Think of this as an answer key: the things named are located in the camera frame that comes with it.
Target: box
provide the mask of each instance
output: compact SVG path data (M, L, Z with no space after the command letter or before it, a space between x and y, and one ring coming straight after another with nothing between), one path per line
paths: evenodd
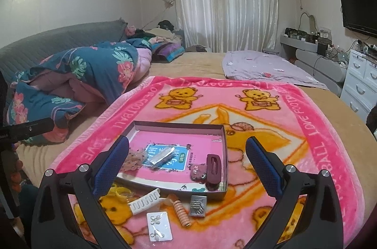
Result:
M166 146L173 145L174 156L157 170L150 169L147 160L140 169L120 171L116 181L126 187L151 191L159 188L162 194L174 193L179 198L193 194L221 200L228 186L228 153L222 125L180 124L133 121L123 132L130 142L130 150L146 149L148 158ZM190 178L193 164L206 164L207 155L215 154L221 160L221 182L209 191L205 184Z

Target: television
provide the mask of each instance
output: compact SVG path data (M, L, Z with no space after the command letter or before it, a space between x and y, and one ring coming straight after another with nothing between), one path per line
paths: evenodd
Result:
M377 0L341 0L343 26L377 37Z

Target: bed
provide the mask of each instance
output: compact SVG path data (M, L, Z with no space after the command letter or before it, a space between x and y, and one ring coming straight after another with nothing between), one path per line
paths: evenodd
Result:
M223 53L184 53L169 64L152 63L147 76L196 76L224 79L221 61ZM318 105L342 139L353 162L363 188L366 221L377 202L377 142L361 119L335 94L319 88L302 87ZM24 170L35 185L39 185L44 171L53 160L86 130L106 107L99 108L92 117L76 117L71 124L69 139L58 145L42 147L20 145L17 152L24 162Z

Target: drawer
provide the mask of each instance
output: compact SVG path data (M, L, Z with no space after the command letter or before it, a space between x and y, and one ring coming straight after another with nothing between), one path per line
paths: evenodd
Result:
M377 65L369 61L367 62L364 80L377 89Z
M347 106L351 108L353 112L355 112L363 122L366 122L366 118L370 112L364 105L359 103L357 99L353 97L350 93L348 93L345 89L342 91L342 95L340 96Z
M366 59L351 52L351 55L349 57L348 69L354 72L355 74L359 75L359 77L363 78L365 67L366 67Z
M352 93L369 108L373 108L377 103L377 93L354 77L352 73L347 75L343 88L348 91L351 90Z

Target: blue gripper pad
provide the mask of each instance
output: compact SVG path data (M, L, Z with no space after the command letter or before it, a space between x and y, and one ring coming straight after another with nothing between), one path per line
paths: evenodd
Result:
M266 151L262 150L260 146L256 138L248 138L246 141L246 155L267 194L279 199L283 194L282 178L267 158Z
M129 147L128 138L121 135L109 151L105 151L110 152L110 154L94 177L93 195L96 199L105 196L109 192L116 175L128 155Z

